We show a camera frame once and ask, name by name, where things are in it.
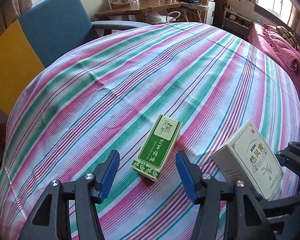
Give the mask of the striped tablecloth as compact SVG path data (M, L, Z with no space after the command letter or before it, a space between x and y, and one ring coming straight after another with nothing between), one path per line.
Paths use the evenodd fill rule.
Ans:
M31 79L9 110L0 235L17 239L48 183L120 165L97 207L106 239L190 239L198 207L169 156L156 182L131 165L159 115L182 123L174 151L218 180L210 155L251 121L273 151L299 140L300 99L271 58L200 23L147 26L82 45Z

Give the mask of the wooden side desk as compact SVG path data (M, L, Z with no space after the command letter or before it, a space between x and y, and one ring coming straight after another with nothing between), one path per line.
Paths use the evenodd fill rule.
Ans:
M107 9L97 12L96 18L102 19L110 16L135 15L138 22L146 22L146 14L167 9L186 7L198 11L208 11L207 5L195 5L185 2L170 3L169 1L139 1L132 4L123 5L114 9Z

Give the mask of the dark red cushion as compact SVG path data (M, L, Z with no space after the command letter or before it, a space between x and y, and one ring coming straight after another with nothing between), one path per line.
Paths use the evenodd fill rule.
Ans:
M6 126L7 123L0 123L0 155L4 155L6 146Z

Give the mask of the pink bedding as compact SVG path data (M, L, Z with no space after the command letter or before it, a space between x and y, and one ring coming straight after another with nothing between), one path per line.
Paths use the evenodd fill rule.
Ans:
M291 78L300 100L300 46L292 46L275 26L254 22L248 41L274 60Z

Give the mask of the cream medicine box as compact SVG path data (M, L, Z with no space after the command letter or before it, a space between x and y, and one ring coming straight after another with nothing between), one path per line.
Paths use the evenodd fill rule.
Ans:
M250 121L226 139L211 159L228 182L241 180L266 200L274 196L284 176L274 153Z

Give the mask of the green essential oil box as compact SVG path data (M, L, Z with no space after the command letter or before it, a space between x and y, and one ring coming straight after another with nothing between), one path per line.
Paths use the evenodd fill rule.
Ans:
M140 175L157 181L179 137L182 125L182 122L159 115L133 160L131 168Z

